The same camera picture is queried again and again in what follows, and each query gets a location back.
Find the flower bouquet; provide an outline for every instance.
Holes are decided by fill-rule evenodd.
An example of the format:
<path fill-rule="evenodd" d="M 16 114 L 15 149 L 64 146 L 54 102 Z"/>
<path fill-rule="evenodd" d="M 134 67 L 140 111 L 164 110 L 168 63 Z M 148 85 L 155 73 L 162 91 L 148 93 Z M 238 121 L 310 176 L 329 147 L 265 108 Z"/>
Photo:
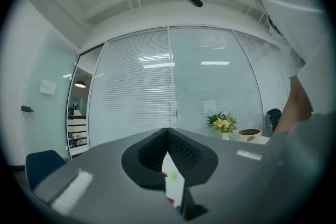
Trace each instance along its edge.
<path fill-rule="evenodd" d="M 228 137 L 228 133 L 232 133 L 238 127 L 238 120 L 231 113 L 220 112 L 208 118 L 208 126 L 211 131 L 220 131 Z"/>

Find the coffee cup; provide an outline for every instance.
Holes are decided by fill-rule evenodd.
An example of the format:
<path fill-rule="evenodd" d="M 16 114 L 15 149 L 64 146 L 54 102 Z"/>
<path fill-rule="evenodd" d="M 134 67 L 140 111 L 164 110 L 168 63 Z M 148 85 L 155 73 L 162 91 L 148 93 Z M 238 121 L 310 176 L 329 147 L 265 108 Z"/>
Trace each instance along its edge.
<path fill-rule="evenodd" d="M 261 130 L 259 129 L 240 130 L 239 141 L 245 143 L 261 144 Z"/>

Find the glass wall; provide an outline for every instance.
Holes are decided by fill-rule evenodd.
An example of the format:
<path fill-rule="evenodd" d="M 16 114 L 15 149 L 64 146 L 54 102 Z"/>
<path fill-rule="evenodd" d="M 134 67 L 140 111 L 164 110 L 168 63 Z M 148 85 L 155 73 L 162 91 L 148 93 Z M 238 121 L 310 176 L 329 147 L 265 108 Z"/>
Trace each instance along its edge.
<path fill-rule="evenodd" d="M 170 61 L 166 28 L 106 44 L 91 90 L 90 146 L 173 127 Z"/>
<path fill-rule="evenodd" d="M 208 133 L 207 116 L 231 112 L 238 130 L 263 130 L 258 85 L 232 31 L 171 28 L 177 126 Z"/>
<path fill-rule="evenodd" d="M 170 27 L 109 41 L 89 101 L 90 146 L 161 127 L 212 135 L 207 116 L 219 112 L 238 119 L 234 133 L 257 128 L 264 135 L 266 113 L 283 109 L 286 85 L 267 43 L 244 38 L 240 44 L 230 30 Z"/>

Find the blue chair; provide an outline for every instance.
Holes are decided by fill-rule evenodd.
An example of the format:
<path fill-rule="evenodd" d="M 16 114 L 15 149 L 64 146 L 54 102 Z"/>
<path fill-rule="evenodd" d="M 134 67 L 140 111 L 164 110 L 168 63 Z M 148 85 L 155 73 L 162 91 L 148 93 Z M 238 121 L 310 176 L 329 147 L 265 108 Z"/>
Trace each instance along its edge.
<path fill-rule="evenodd" d="M 66 161 L 55 151 L 28 154 L 25 170 L 29 188 L 34 190 L 48 175 L 65 164 Z"/>

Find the person's arm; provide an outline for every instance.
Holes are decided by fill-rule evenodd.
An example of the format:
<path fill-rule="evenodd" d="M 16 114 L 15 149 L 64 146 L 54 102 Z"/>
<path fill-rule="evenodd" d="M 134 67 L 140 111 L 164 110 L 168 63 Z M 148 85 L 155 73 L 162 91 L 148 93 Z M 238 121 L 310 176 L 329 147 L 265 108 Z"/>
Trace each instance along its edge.
<path fill-rule="evenodd" d="M 309 119 L 311 112 L 312 106 L 297 76 L 290 78 L 289 98 L 275 133 L 289 131 L 297 123 Z"/>

